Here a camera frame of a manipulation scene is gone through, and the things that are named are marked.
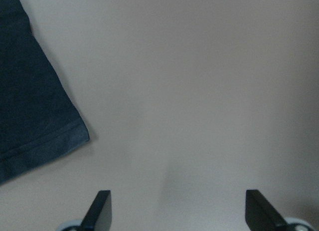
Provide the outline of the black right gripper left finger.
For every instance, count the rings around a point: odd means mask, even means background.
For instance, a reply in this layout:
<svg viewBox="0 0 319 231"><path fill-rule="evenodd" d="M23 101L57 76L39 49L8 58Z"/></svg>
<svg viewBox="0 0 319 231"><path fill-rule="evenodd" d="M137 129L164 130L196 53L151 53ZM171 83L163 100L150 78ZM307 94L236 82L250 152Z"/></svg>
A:
<svg viewBox="0 0 319 231"><path fill-rule="evenodd" d="M81 231L109 231L111 227L111 191L99 191L81 222Z"/></svg>

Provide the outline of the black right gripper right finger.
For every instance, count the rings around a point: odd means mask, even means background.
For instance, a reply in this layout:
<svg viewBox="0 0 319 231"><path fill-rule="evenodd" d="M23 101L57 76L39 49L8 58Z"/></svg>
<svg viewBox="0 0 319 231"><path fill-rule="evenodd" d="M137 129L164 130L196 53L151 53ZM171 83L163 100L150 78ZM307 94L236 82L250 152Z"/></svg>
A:
<svg viewBox="0 0 319 231"><path fill-rule="evenodd" d="M287 222L259 190L247 190L245 222L251 231L285 231Z"/></svg>

